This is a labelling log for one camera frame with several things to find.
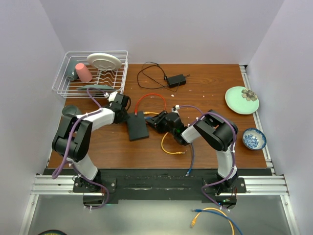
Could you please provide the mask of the black network switch box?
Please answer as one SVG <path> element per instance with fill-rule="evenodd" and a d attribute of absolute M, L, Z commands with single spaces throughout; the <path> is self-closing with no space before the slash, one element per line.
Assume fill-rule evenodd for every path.
<path fill-rule="evenodd" d="M 142 140 L 149 137 L 143 111 L 138 111 L 137 115 L 135 113 L 129 114 L 127 128 L 130 141 Z"/>

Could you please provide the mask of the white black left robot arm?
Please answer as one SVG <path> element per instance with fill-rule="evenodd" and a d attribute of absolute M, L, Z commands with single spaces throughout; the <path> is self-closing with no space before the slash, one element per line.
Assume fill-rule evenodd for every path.
<path fill-rule="evenodd" d="M 132 103 L 129 96 L 118 92 L 105 94 L 105 98 L 108 101 L 105 106 L 101 106 L 94 97 L 91 98 L 98 106 L 95 111 L 63 116 L 52 141 L 52 150 L 63 159 L 52 173 L 52 179 L 56 179 L 68 163 L 77 170 L 78 176 L 82 178 L 81 183 L 90 192 L 105 190 L 101 182 L 101 172 L 88 155 L 91 134 L 103 126 L 126 122 Z"/>

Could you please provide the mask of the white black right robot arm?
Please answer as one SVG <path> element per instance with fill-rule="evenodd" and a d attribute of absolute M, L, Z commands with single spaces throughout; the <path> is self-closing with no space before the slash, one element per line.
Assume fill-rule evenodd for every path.
<path fill-rule="evenodd" d="M 218 159 L 218 181 L 209 186 L 218 185 L 223 192 L 230 192 L 238 178 L 235 164 L 235 143 L 238 127 L 214 110 L 202 114 L 199 119 L 185 126 L 177 111 L 166 112 L 146 120 L 158 133 L 169 133 L 180 145 L 189 145 L 202 137 L 216 150 Z"/>

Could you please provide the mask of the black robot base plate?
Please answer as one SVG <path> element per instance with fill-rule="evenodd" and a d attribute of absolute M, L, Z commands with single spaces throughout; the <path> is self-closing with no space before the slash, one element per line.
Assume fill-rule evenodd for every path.
<path fill-rule="evenodd" d="M 201 200 L 207 196 L 226 199 L 222 194 L 245 193 L 242 177 L 213 186 L 219 180 L 215 169 L 101 169 L 101 184 L 109 191 L 109 203 L 120 200 Z"/>

